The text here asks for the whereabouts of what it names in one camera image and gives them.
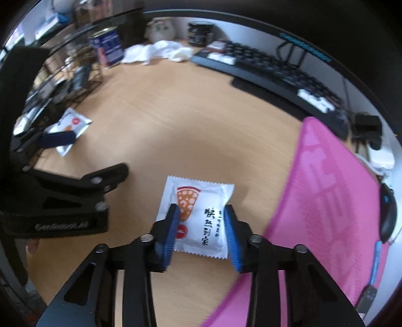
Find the person left hand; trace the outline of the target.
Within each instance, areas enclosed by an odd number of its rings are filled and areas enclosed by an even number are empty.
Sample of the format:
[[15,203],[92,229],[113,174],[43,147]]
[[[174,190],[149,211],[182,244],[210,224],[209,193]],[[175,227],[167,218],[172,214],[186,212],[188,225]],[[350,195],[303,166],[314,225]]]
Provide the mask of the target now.
[[39,248],[39,243],[40,243],[39,238],[31,238],[27,240],[27,244],[25,247],[27,258],[32,258],[36,254]]

